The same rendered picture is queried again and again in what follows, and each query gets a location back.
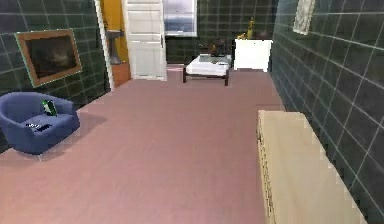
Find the white top low table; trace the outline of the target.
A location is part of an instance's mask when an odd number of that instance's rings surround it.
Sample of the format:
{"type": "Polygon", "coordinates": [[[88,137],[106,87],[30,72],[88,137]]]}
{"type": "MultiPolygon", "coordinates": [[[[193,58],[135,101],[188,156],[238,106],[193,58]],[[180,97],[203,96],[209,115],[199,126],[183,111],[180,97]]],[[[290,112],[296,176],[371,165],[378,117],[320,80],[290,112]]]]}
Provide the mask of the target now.
{"type": "Polygon", "coordinates": [[[213,57],[210,54],[200,54],[183,68],[182,81],[186,83],[187,77],[218,78],[223,79],[227,86],[232,64],[231,55],[213,57]]]}

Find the dark object on table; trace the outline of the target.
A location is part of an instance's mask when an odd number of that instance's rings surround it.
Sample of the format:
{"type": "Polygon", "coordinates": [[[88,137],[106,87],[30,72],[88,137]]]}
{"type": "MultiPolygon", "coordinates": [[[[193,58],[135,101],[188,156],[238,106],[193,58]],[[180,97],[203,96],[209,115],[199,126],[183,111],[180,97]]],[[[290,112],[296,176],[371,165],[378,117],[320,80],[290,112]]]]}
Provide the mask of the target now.
{"type": "Polygon", "coordinates": [[[215,39],[211,45],[211,55],[213,57],[224,57],[227,55],[227,41],[225,39],[215,39]]]}

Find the white cabinet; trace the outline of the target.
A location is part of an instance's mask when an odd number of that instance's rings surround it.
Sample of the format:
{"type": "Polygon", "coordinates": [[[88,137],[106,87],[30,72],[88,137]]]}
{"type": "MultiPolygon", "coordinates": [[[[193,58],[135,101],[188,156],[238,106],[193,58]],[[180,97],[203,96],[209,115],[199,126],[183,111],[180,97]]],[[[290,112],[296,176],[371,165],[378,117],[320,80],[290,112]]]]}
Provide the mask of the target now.
{"type": "Polygon", "coordinates": [[[235,40],[234,69],[255,69],[266,72],[272,40],[235,40]]]}

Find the white room door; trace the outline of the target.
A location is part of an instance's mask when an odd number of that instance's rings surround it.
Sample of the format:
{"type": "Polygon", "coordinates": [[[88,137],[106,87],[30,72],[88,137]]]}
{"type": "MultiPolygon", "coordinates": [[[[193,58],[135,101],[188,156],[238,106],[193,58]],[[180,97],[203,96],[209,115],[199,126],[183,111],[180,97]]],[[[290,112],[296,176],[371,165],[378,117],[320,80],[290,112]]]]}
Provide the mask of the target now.
{"type": "Polygon", "coordinates": [[[166,81],[163,0],[122,0],[122,7],[132,78],[166,81]]]}

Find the white framed window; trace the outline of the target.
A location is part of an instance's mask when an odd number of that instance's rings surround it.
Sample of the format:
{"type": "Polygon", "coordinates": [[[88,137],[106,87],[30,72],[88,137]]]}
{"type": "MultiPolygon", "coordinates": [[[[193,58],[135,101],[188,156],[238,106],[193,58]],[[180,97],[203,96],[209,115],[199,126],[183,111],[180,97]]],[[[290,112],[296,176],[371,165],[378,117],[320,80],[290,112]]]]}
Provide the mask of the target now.
{"type": "Polygon", "coordinates": [[[163,0],[165,34],[197,36],[197,0],[163,0]]]}

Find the yellow statue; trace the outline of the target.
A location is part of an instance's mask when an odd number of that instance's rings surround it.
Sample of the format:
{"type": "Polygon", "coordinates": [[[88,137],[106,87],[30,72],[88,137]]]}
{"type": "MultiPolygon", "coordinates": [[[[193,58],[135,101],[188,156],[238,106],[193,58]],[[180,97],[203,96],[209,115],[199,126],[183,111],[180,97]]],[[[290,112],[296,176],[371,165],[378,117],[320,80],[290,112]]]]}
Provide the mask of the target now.
{"type": "Polygon", "coordinates": [[[251,18],[248,24],[248,28],[246,32],[243,32],[242,34],[239,34],[237,36],[240,40],[250,40],[253,38],[253,32],[254,32],[254,18],[251,18]]]}

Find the green book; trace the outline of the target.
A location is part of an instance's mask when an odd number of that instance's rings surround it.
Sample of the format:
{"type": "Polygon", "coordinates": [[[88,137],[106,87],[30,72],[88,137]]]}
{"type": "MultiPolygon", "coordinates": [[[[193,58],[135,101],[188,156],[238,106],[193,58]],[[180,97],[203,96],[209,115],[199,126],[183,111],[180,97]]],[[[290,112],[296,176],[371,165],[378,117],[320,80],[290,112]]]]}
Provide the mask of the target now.
{"type": "Polygon", "coordinates": [[[57,110],[55,107],[55,104],[52,100],[42,100],[41,104],[44,108],[45,114],[47,116],[56,116],[57,115],[57,110]]]}

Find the brown framed dark picture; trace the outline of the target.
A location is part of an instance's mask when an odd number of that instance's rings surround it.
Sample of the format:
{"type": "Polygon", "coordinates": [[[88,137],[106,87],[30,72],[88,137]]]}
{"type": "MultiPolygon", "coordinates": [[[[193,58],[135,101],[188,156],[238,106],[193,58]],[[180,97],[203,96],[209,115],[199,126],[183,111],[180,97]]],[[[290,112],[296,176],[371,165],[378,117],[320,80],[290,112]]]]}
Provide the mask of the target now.
{"type": "Polygon", "coordinates": [[[14,34],[33,87],[82,71],[72,29],[14,34]]]}

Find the black remote control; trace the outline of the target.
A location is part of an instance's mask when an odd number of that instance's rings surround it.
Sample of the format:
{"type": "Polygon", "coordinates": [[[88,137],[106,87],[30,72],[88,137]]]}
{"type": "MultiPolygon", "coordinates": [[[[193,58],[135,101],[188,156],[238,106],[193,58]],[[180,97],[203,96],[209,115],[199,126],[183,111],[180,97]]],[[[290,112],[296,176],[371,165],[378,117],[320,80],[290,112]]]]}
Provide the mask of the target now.
{"type": "Polygon", "coordinates": [[[51,127],[52,125],[51,124],[43,124],[43,125],[26,124],[26,126],[29,127],[33,132],[42,132],[42,131],[48,129],[49,127],[51,127]]]}

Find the grey pedestal stand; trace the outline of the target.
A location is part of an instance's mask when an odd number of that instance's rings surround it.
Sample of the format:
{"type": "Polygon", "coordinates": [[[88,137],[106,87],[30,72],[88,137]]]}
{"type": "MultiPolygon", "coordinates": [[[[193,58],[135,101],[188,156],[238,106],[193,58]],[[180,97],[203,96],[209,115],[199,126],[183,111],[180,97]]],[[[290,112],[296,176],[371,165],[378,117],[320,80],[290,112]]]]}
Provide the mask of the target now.
{"type": "Polygon", "coordinates": [[[119,65],[122,63],[122,61],[117,53],[116,40],[120,37],[123,37],[124,32],[122,30],[107,30],[106,36],[109,43],[110,63],[112,65],[119,65]]]}

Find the pale framed wall picture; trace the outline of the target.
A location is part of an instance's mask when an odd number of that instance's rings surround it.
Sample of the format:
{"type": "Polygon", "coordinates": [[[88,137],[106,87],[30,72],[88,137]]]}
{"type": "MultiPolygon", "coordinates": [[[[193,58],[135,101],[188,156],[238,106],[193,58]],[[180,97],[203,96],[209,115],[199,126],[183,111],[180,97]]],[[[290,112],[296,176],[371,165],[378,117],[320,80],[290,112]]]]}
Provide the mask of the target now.
{"type": "Polygon", "coordinates": [[[293,25],[293,31],[307,35],[315,6],[315,0],[299,0],[293,25]]]}

